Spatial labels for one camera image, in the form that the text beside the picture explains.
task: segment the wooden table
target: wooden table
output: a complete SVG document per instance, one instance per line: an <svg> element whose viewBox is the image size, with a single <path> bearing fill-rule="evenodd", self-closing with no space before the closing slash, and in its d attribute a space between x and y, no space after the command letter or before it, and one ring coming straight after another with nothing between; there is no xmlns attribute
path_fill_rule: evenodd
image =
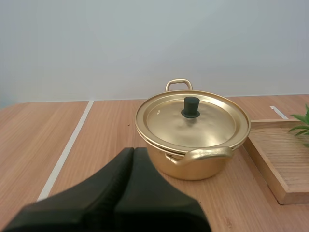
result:
<svg viewBox="0 0 309 232"><path fill-rule="evenodd" d="M231 97L251 119L304 113L309 95ZM145 146L134 115L142 100L95 101L49 195L85 180L124 147ZM88 102L23 103L0 111L0 229L35 202ZM241 148L223 172L202 181L162 174L199 201L214 232L307 232L309 205L279 205Z"/></svg>

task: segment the pot rim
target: pot rim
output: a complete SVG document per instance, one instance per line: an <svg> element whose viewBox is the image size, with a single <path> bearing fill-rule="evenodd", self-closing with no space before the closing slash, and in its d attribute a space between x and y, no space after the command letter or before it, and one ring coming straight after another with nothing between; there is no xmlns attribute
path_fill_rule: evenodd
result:
<svg viewBox="0 0 309 232"><path fill-rule="evenodd" d="M146 136L142 131L141 129L139 128L139 125L138 125L138 113L140 111L140 109L147 103L149 103L150 101L152 101L153 99L155 98L159 98L161 96L164 96L164 95L176 95L177 93L182 93L182 92L188 92L188 93L196 93L196 94L201 94L201 95L206 95L206 94L211 94L212 96L215 96L217 98L220 98L220 99L223 99L225 101L227 101L228 103L230 103L231 105L233 105L234 107L237 107L237 109L245 116L245 119L247 121L247 131L246 133L243 135L243 137L241 139L239 139L236 143L232 144L232 145L229 145L228 147L230 147L232 150L235 150L237 148L239 148L243 143L244 141L247 139L247 137L249 136L249 133L250 133L250 130L251 130L251 121L250 121L250 117L248 116L248 114L242 109L240 108L236 103L234 103L233 101L231 101L230 99L228 98L225 98L221 95L218 95L218 94L214 94L214 93L209 93L209 92L206 92L206 91L201 91L201 90L193 90L193 89L189 89L189 90L173 90L173 91L168 91L168 92L163 92L163 93L159 93L157 95L154 95L150 98L148 98L145 102L143 102L140 107L138 108L137 110L137 113L136 113L136 116L135 116L135 125L136 125L136 129L138 131L138 133L140 134L140 136L150 145L164 151L164 152L169 152L171 154L174 154L174 155L180 155L180 156L183 156L185 155L188 151L181 151L181 150L175 150L173 148L170 148L168 147L167 145L163 145L157 141L155 141L154 139L151 139L149 138L148 136ZM222 144L219 144L219 145L215 145L215 146L208 146L208 147L221 147L221 146L224 146Z"/></svg>

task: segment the white wall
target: white wall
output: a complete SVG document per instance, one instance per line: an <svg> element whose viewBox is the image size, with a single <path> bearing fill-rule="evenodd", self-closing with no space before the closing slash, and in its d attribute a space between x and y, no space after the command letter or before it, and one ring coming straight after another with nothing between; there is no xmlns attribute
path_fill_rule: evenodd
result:
<svg viewBox="0 0 309 232"><path fill-rule="evenodd" d="M308 0L1 0L0 99L309 93Z"/></svg>

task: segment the white stripe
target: white stripe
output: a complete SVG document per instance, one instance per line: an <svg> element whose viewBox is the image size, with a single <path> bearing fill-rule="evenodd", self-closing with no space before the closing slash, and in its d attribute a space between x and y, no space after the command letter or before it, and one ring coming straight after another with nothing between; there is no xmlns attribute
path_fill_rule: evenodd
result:
<svg viewBox="0 0 309 232"><path fill-rule="evenodd" d="M283 119L289 119L287 116L285 116L280 110L277 109L276 106L271 106L271 109L273 109L280 117Z"/></svg>
<svg viewBox="0 0 309 232"><path fill-rule="evenodd" d="M88 113L89 113L89 111L92 107L92 104L93 104L93 101L88 102L88 105L85 108L85 111L84 111L81 119L79 120L75 130L73 131L73 134L71 135L66 147L63 149L62 154L59 157L58 162L56 163L52 173L50 174L45 186L43 187L42 192L40 193L37 201L43 200L43 199L48 197L50 190L52 189L52 187L53 187L53 185L54 185L54 183L55 183L55 181L56 181L56 179L57 179L57 177L60 173L60 170L61 170L64 162L66 161L66 159L69 155L69 152L71 151L71 148L72 148L79 132L81 131L81 128L82 128L82 126L83 126L83 124L84 124L84 122L85 122L85 120L88 116Z"/></svg>

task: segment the green plant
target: green plant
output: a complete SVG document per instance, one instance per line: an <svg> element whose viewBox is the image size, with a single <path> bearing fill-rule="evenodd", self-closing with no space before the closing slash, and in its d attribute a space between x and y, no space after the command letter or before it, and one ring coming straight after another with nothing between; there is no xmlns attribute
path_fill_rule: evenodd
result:
<svg viewBox="0 0 309 232"><path fill-rule="evenodd" d="M289 130L289 132L294 131L294 130L298 130L298 129L303 129L300 132L298 132L295 136L298 136L300 134L309 135L309 107L307 106L307 104L306 104L306 111L307 112L304 116L303 115L291 115L294 118L298 119L299 121L302 121L303 123L307 124L307 126L306 125L300 125L300 126L296 126L296 127L291 128Z"/></svg>

